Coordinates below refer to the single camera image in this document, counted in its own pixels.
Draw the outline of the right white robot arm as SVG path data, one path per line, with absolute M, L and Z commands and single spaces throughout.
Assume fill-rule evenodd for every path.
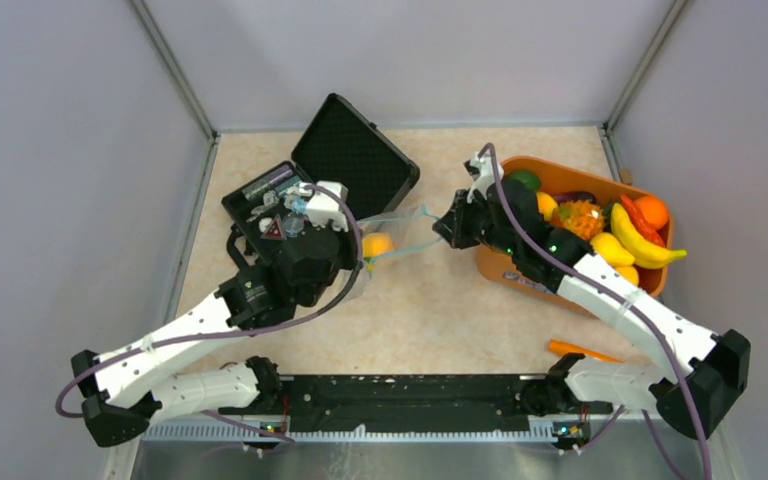
M 503 180 L 485 192 L 461 189 L 432 226 L 454 249 L 484 245 L 508 254 L 525 278 L 584 308 L 643 352 L 649 368 L 564 360 L 546 385 L 549 404 L 583 402 L 654 410 L 691 439 L 709 438 L 748 384 L 751 343 L 715 333 L 633 286 L 571 231 L 546 222 L 534 191 Z

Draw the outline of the clear zip top bag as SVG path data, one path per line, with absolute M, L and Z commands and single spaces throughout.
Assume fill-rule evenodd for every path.
M 439 219 L 420 204 L 359 220 L 363 267 L 343 301 L 361 297 L 375 276 L 382 276 L 391 266 L 439 243 L 441 237 L 433 231 Z

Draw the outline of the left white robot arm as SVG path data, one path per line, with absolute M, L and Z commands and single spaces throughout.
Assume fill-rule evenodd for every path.
M 207 373 L 183 368 L 223 346 L 317 318 L 343 301 L 364 266 L 351 228 L 306 226 L 273 241 L 182 316 L 120 349 L 71 359 L 79 418 L 95 444 L 124 444 L 163 421 L 202 411 L 274 410 L 283 399 L 276 365 L 265 357 Z

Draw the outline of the yellow orange peach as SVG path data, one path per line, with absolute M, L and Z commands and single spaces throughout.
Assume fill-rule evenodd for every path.
M 373 232 L 362 238 L 363 258 L 372 261 L 395 250 L 393 237 L 386 232 Z

